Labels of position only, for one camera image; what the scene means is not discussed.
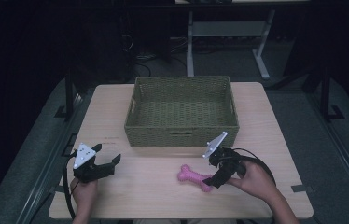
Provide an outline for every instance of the human arm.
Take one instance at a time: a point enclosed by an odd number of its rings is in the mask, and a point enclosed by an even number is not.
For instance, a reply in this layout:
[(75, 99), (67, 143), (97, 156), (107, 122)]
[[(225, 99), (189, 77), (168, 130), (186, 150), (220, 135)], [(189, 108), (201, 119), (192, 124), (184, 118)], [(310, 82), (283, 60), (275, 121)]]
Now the human arm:
[(74, 178), (70, 183), (73, 198), (76, 201), (77, 212), (73, 224), (87, 224), (98, 193), (98, 181), (82, 183)]
[(264, 169), (251, 161), (244, 161), (246, 174), (238, 178), (230, 178), (227, 183), (244, 192), (260, 198), (272, 210), (275, 221), (279, 224), (298, 224), (296, 216), (286, 198), (274, 185)]

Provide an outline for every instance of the pink bone toy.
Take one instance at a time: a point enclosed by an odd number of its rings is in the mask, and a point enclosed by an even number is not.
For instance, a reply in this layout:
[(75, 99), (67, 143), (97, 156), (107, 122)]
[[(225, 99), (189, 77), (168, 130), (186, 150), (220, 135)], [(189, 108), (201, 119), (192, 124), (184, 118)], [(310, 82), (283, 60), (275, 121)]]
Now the pink bone toy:
[(189, 168), (189, 166), (186, 164), (181, 166), (181, 171), (180, 173), (177, 174), (178, 180), (180, 181), (189, 180), (195, 184), (198, 184), (201, 186), (204, 192), (210, 192), (213, 189), (213, 187), (208, 186), (202, 182), (204, 179), (209, 177), (212, 177), (212, 175), (200, 175), (198, 173), (191, 171), (191, 168)]

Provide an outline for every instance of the woven basket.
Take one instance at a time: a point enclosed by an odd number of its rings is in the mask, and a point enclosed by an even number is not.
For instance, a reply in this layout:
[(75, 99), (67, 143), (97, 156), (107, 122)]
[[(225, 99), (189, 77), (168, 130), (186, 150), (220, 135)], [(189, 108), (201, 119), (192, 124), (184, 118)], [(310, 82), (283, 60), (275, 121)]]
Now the woven basket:
[(239, 124), (228, 77), (138, 77), (125, 121), (132, 147), (206, 147)]

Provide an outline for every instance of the wooden table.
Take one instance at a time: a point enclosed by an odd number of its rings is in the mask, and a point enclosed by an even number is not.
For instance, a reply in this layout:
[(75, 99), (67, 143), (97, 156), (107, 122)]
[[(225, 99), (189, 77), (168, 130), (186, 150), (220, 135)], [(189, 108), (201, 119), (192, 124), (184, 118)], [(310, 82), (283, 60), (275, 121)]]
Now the wooden table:
[[(294, 161), (259, 83), (231, 83), (240, 131), (233, 147), (246, 148), (271, 168), (277, 187), (299, 218), (311, 217), (314, 210), (301, 185)], [(99, 180), (99, 196), (92, 214), (96, 218), (256, 218), (271, 217), (270, 208), (260, 199), (223, 185), (209, 193), (176, 178), (182, 164), (196, 172), (214, 174), (216, 168), (202, 158), (204, 147), (130, 147), (124, 122), (133, 85), (104, 85), (96, 88), (81, 125), (75, 147), (101, 143), (96, 164), (111, 162), (119, 153), (116, 173)], [(68, 175), (73, 176), (73, 161)], [(63, 193), (57, 192), (49, 209), (52, 218), (70, 218)]]

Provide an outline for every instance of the gray floor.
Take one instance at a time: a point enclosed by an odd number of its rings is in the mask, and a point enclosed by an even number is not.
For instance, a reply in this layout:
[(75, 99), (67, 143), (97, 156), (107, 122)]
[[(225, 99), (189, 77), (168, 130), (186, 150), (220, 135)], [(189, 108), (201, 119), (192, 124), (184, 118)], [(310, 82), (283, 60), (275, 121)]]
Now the gray floor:
[[(229, 76), (231, 81), (256, 81), (264, 86), (279, 81), (291, 43), (267, 45), (263, 58), (272, 76), (270, 80), (259, 76), (251, 52), (253, 47), (254, 42), (250, 42), (231, 50), (195, 54), (195, 75)], [(172, 63), (156, 59), (143, 65), (150, 69), (152, 76), (185, 76), (185, 53), (173, 56), (177, 60)], [(135, 74), (148, 76), (148, 71), (136, 65)], [(267, 91), (314, 208), (314, 217), (301, 223), (349, 223), (349, 166), (340, 156), (341, 148), (349, 154), (349, 99), (342, 87), (331, 81), (330, 103), (339, 107), (345, 119), (327, 123), (316, 106), (319, 91), (305, 94), (300, 90), (302, 82), (300, 78), (279, 91)], [(53, 91), (0, 186), (0, 223), (29, 223), (33, 215), (32, 223), (70, 223), (70, 220), (49, 217), (52, 201), (49, 193), (58, 186), (65, 161), (61, 155), (71, 149), (66, 144), (69, 139), (74, 140), (92, 94), (93, 89), (77, 98), (74, 116), (64, 122), (64, 118), (54, 118), (58, 108), (65, 104), (64, 82)], [(256, 221), (269, 223), (270, 220)], [(116, 223), (116, 220), (92, 220), (91, 223)]]

